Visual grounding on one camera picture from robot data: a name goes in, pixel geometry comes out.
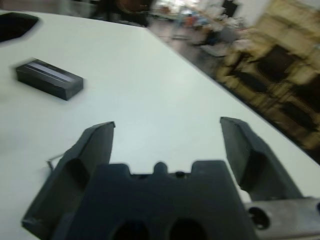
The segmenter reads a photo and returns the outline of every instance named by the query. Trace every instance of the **white wall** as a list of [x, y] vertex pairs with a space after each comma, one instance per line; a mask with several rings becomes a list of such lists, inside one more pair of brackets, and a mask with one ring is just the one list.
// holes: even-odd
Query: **white wall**
[[[221, 6], [223, 2], [224, 0], [200, 0], [198, 7], [204, 10], [208, 9], [206, 6], [210, 5]], [[235, 2], [240, 4], [235, 12], [235, 17], [245, 17], [247, 23], [252, 26], [264, 13], [271, 0], [236, 0]]]

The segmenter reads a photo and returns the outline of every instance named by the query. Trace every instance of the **black box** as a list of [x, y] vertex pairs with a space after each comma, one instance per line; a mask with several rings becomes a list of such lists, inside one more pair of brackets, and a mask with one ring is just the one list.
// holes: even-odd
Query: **black box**
[[15, 68], [17, 80], [69, 100], [84, 88], [84, 79], [46, 62], [34, 59]]

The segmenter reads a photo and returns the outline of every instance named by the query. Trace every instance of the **floor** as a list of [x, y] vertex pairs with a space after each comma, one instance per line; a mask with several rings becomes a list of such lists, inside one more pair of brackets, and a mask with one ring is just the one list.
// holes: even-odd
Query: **floor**
[[[201, 71], [212, 78], [215, 77], [215, 68], [220, 62], [219, 59], [208, 55], [199, 47], [192, 46], [192, 43], [200, 42], [205, 38], [200, 31], [184, 27], [177, 30], [174, 23], [165, 19], [154, 18], [150, 20], [149, 29]], [[173, 33], [186, 36], [188, 39], [174, 40], [172, 39]]]

